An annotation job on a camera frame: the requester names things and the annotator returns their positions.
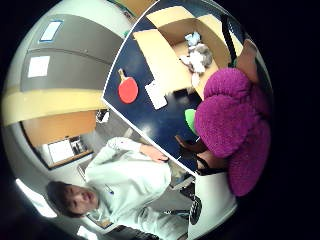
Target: man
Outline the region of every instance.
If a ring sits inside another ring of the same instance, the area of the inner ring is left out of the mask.
[[[164,193],[171,181],[167,159],[153,146],[112,138],[85,171],[88,188],[50,182],[46,188],[48,198],[69,217],[90,213],[98,221],[108,219],[160,239],[187,239],[187,220],[147,206]]]

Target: hand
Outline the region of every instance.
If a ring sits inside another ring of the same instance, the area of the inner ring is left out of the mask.
[[[158,149],[150,145],[141,144],[140,152],[149,156],[153,161],[162,163],[163,161],[168,160],[168,157],[162,154]]]

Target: man's hair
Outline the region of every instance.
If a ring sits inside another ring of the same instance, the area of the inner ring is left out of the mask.
[[[68,209],[68,203],[66,198],[66,186],[70,184],[60,182],[60,181],[51,181],[46,186],[46,192],[49,201],[52,205],[63,215],[79,218],[82,214],[73,213]]]

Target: ping pong paddle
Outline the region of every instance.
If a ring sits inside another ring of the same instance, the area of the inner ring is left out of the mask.
[[[137,83],[133,77],[126,77],[122,68],[118,70],[118,73],[121,78],[121,82],[118,87],[119,97],[124,103],[132,103],[138,95]]]

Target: cabinet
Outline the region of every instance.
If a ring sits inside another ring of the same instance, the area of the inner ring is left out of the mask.
[[[80,137],[67,138],[36,148],[48,168],[52,169],[69,162],[81,159],[93,153],[82,143]]]
[[[91,132],[96,127],[96,111],[84,111],[34,118],[22,122],[33,147]]]

